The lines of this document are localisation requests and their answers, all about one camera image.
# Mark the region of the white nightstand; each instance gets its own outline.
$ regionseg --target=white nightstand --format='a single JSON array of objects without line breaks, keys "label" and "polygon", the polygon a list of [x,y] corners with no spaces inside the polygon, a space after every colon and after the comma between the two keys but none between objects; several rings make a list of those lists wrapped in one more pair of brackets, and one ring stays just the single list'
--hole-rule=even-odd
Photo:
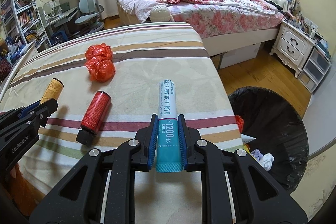
[{"label": "white nightstand", "polygon": [[295,70],[295,78],[302,71],[315,41],[288,22],[281,23],[280,31],[269,55],[276,53],[282,63]]}]

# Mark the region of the silver screw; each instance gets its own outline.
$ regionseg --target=silver screw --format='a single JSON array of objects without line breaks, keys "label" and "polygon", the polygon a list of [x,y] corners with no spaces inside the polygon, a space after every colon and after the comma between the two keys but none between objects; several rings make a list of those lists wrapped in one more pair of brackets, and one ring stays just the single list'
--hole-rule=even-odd
[{"label": "silver screw", "polygon": [[139,141],[136,140],[136,139],[133,139],[133,140],[130,140],[130,141],[128,142],[128,144],[129,144],[130,146],[137,146],[137,145],[139,144]]},{"label": "silver screw", "polygon": [[98,149],[92,149],[92,150],[90,150],[90,152],[89,152],[89,155],[90,155],[91,157],[98,156],[98,154],[99,154],[99,150],[98,150]]},{"label": "silver screw", "polygon": [[245,157],[247,155],[247,152],[244,149],[238,149],[237,155],[241,157]]},{"label": "silver screw", "polygon": [[206,140],[198,140],[197,141],[197,145],[198,146],[206,146],[208,143]]}]

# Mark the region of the red trash item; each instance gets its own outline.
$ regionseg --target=red trash item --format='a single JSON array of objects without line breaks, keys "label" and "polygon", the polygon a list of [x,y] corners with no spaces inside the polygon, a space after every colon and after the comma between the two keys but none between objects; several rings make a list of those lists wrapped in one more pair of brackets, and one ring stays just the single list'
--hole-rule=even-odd
[{"label": "red trash item", "polygon": [[239,115],[235,115],[236,122],[238,124],[239,132],[242,133],[244,127],[244,120]]},{"label": "red trash item", "polygon": [[112,55],[111,47],[105,43],[87,49],[85,66],[89,70],[91,81],[106,82],[114,76],[116,69],[111,61]]}]

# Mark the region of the floral bedding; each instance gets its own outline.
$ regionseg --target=floral bedding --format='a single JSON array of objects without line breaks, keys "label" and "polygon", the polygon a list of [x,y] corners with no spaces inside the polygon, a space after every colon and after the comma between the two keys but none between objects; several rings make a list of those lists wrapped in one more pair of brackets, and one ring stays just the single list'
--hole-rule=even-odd
[{"label": "floral bedding", "polygon": [[155,5],[166,5],[175,21],[191,24],[201,38],[262,30],[279,25],[283,15],[265,0],[118,0],[144,22]]}]

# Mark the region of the bookshelf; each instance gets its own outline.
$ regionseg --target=bookshelf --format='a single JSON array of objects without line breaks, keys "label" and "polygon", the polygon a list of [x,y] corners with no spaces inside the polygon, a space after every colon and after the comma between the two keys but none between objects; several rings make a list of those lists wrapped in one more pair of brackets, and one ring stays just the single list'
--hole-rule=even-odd
[{"label": "bookshelf", "polygon": [[51,45],[41,24],[35,0],[0,0],[0,5],[2,25],[8,37],[13,39],[18,35],[22,44],[35,43],[36,49],[43,42]]}]

